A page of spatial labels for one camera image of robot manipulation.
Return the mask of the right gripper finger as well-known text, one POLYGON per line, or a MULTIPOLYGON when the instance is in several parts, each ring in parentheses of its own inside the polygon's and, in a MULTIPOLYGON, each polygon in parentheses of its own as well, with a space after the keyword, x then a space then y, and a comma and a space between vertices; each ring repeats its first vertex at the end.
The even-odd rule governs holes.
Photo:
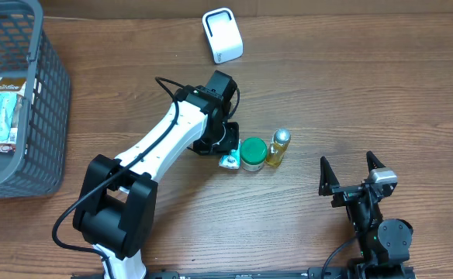
POLYGON ((369 150, 366 153, 366 160, 368 165, 368 171, 371 172, 374 169, 385 168, 386 166, 376 157, 376 155, 369 150))
POLYGON ((319 195, 332 195, 334 193, 334 189, 339 187, 340 183, 335 176, 330 163, 328 162, 326 157, 321 157, 319 195))

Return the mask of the small teal white packet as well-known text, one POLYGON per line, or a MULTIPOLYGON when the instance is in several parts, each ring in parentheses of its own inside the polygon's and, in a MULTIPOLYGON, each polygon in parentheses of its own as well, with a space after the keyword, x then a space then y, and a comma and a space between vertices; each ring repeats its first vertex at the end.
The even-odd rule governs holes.
POLYGON ((240 147, 241 140, 238 141, 235 149, 232 149, 227 155, 223 155, 220 158, 219 166, 229 170, 238 170, 241 165, 240 147))

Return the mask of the green lid white jar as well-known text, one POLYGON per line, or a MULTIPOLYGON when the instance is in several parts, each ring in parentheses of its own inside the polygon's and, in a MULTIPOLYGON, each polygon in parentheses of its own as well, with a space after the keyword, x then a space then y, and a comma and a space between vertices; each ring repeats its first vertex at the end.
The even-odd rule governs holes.
POLYGON ((246 171, 259 171, 265 165, 267 146, 258 137, 247 138, 240 147, 241 166, 246 171))

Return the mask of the yellow drink bottle silver cap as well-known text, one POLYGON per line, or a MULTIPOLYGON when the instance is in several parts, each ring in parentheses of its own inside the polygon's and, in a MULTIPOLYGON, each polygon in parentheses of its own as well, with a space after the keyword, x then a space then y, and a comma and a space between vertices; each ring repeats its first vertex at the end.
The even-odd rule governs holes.
POLYGON ((281 164, 291 138, 291 133, 285 128, 275 131, 268 147, 268 155, 265 159, 268 165, 278 167, 281 164))

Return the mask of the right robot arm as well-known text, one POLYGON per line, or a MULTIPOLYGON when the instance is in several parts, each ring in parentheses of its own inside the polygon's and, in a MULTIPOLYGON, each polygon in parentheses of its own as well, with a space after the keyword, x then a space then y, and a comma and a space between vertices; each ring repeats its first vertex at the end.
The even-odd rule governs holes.
POLYGON ((334 208, 346 208, 354 236, 334 250, 320 270, 310 274, 319 278, 415 278, 413 268, 404 265, 410 259, 413 227, 403 219, 384 219, 379 208, 379 202, 396 189, 397 175, 371 151, 366 160, 366 179, 342 187, 327 158, 320 158, 319 195, 332 197, 334 208), (330 268, 332 259, 354 242, 361 256, 350 259, 344 267, 330 268))

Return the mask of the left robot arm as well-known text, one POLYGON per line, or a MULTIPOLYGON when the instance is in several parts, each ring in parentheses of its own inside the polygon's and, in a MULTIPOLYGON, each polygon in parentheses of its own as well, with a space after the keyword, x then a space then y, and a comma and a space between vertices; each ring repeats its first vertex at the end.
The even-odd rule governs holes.
POLYGON ((88 165, 74 210, 73 227, 91 244, 104 278, 144 278, 140 249, 154 223, 157 186, 185 150, 227 156, 239 147, 232 121, 234 79, 215 71, 206 85, 182 85, 164 118, 115 158, 98 155, 88 165))

